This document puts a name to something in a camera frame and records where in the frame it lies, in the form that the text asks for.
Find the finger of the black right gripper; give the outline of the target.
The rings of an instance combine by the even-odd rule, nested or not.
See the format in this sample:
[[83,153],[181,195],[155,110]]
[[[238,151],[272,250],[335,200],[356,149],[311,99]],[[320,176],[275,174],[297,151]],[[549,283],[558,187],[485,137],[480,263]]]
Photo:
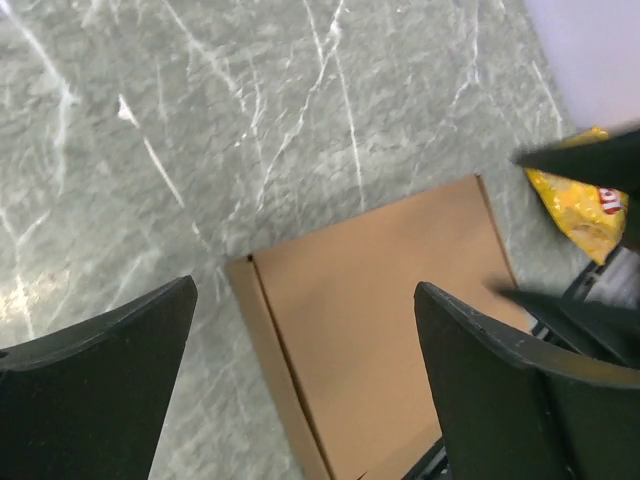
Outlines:
[[559,144],[518,151],[513,163],[627,194],[639,190],[639,130],[570,147]]
[[525,290],[502,282],[492,282],[489,288],[529,311],[570,350],[620,366],[639,366],[637,309]]

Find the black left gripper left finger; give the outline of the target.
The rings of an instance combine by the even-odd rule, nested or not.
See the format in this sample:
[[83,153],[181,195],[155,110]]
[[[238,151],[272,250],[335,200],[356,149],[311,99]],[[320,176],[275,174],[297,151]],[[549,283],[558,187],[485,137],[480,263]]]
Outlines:
[[148,478],[197,298],[177,278],[2,349],[2,478]]

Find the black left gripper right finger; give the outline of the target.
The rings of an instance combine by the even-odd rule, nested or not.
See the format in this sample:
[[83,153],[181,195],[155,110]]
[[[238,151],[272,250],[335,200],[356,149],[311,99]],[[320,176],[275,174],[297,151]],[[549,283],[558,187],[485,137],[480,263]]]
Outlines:
[[414,311],[450,479],[635,479],[639,366],[493,319],[428,282]]

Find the brown cardboard paper box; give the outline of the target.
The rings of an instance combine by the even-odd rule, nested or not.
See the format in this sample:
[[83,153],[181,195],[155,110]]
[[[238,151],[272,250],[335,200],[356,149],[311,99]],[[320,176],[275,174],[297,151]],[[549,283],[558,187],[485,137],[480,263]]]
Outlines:
[[399,479],[439,438],[418,283],[520,330],[531,324],[488,289],[513,274],[476,175],[254,252],[227,272],[307,479]]

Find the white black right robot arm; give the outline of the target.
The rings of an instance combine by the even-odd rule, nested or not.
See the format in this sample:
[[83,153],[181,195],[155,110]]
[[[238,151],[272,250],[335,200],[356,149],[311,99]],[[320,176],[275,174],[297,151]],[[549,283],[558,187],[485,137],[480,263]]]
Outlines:
[[495,283],[562,346],[605,362],[639,366],[639,132],[592,128],[524,149],[525,170],[558,229],[591,262],[563,293]]

